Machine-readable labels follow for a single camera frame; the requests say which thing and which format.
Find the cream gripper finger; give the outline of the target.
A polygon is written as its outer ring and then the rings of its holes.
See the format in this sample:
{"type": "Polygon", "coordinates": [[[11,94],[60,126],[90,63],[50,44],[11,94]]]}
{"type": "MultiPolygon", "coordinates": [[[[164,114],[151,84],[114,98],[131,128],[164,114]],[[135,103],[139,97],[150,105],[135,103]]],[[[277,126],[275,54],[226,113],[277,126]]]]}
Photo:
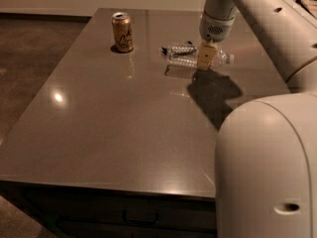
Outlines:
{"type": "Polygon", "coordinates": [[[197,68],[207,70],[217,53],[218,48],[212,41],[202,42],[198,50],[197,68]]]}

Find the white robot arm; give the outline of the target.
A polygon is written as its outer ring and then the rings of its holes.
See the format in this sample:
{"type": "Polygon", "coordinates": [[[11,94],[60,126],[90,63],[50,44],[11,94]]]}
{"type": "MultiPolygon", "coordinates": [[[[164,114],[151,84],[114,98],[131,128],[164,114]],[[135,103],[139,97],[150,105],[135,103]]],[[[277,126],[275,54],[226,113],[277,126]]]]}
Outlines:
{"type": "Polygon", "coordinates": [[[218,238],[317,238],[317,25],[293,0],[206,0],[212,43],[242,15],[289,93],[247,102],[224,121],[215,150],[218,238]]]}

